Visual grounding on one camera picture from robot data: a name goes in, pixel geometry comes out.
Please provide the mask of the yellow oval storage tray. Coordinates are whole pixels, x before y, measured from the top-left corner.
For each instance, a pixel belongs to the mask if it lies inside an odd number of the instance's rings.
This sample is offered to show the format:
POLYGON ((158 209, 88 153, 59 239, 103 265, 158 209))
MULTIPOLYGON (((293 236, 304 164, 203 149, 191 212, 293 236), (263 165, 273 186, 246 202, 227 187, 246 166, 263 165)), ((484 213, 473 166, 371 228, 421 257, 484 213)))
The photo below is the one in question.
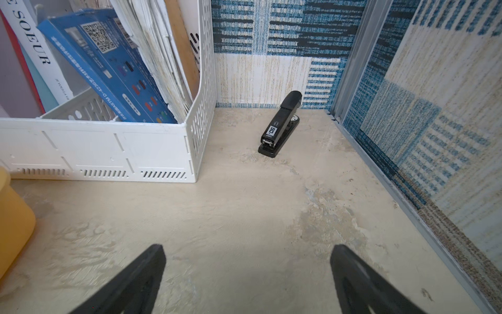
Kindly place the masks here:
POLYGON ((1 167, 1 279, 30 240, 35 225, 33 210, 11 186, 10 173, 1 167))

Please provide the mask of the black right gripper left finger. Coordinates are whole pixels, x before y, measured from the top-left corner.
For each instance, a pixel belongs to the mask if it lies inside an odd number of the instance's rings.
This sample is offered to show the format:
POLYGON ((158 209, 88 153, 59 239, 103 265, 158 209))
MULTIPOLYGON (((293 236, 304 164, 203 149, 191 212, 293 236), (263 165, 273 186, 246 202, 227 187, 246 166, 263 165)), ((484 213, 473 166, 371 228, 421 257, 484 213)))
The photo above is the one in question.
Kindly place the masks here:
POLYGON ((166 266, 153 244, 72 313, 152 313, 166 266))

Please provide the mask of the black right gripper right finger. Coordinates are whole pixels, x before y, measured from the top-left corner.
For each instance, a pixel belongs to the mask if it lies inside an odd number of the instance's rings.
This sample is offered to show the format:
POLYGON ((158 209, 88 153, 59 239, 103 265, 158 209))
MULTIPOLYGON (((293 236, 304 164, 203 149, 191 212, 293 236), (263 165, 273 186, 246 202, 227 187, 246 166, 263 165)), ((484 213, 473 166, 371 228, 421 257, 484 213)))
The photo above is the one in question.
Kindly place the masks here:
POLYGON ((423 313, 346 245, 335 245, 330 266, 343 313, 423 313))

